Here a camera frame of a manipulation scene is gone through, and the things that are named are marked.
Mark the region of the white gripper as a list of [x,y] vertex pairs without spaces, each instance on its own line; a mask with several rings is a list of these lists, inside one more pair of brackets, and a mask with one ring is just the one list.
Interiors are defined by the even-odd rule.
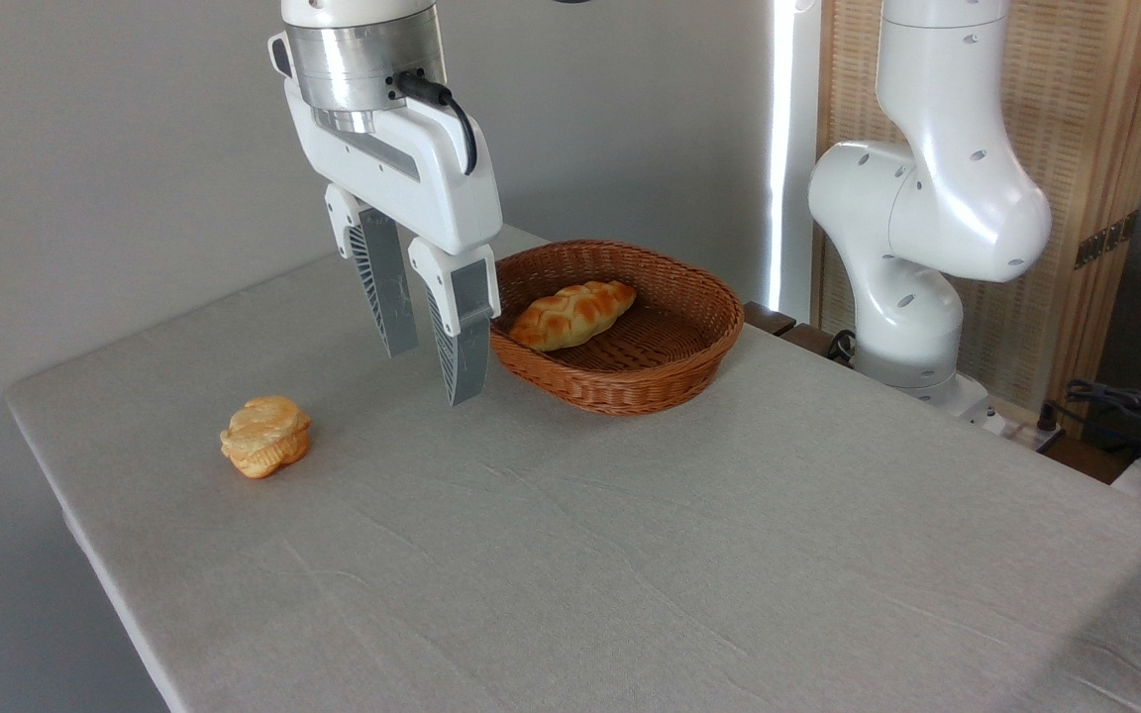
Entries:
[[305,157],[331,181],[325,204],[337,253],[357,267],[386,353],[397,357],[418,345],[399,222],[418,236],[408,261],[424,279],[450,405],[478,396],[489,325],[501,315],[495,257],[485,244],[502,227],[482,127],[471,123],[476,164],[467,175],[469,149],[452,110],[408,99],[377,110],[371,132],[348,133],[319,125],[290,78],[282,94]]

